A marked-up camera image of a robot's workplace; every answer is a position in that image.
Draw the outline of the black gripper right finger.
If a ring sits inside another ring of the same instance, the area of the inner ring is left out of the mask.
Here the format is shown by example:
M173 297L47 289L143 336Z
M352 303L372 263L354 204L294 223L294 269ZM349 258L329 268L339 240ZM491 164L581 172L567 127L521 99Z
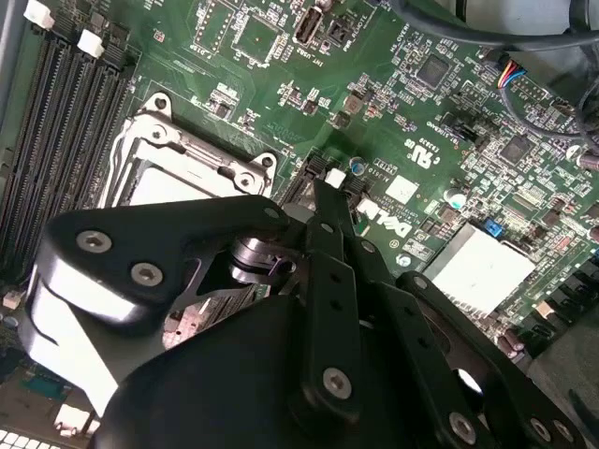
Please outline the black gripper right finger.
M383 340L400 353L406 426L419 448L583 448L574 423L425 276L392 279L356 236L347 198L331 194L358 293Z

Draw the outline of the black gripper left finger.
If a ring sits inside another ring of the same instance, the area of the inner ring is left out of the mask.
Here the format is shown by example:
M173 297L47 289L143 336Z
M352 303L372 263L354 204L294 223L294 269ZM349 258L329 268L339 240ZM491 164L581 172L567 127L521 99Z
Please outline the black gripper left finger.
M45 227L22 343L104 417L138 368L279 297L330 293L358 318L354 270L323 181L301 222L263 196L76 210Z

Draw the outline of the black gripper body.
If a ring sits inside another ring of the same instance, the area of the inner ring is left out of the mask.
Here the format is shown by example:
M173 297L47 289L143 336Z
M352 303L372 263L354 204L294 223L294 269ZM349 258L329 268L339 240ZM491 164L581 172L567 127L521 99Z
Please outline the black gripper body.
M419 448L399 351L330 293L268 299L134 371L96 448Z

